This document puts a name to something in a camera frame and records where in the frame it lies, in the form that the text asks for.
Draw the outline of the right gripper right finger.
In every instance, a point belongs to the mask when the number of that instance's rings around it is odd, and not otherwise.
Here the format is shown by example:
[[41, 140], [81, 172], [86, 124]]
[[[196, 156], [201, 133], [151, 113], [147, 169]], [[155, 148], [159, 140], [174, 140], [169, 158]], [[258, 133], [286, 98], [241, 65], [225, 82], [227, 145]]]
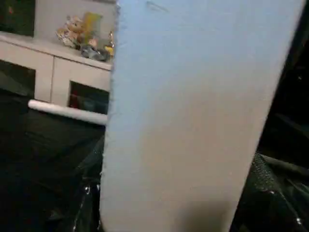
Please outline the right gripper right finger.
[[309, 171], [255, 154], [240, 197], [233, 232], [307, 232]]

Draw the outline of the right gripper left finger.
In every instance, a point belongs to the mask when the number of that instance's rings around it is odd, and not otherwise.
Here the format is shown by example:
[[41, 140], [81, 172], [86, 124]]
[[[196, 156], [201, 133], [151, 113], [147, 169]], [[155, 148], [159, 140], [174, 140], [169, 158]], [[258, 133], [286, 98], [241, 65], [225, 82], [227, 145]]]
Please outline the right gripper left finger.
[[100, 138], [93, 150], [77, 167], [81, 183], [74, 196], [75, 202], [68, 210], [69, 232], [104, 231], [99, 212], [103, 151], [104, 138]]

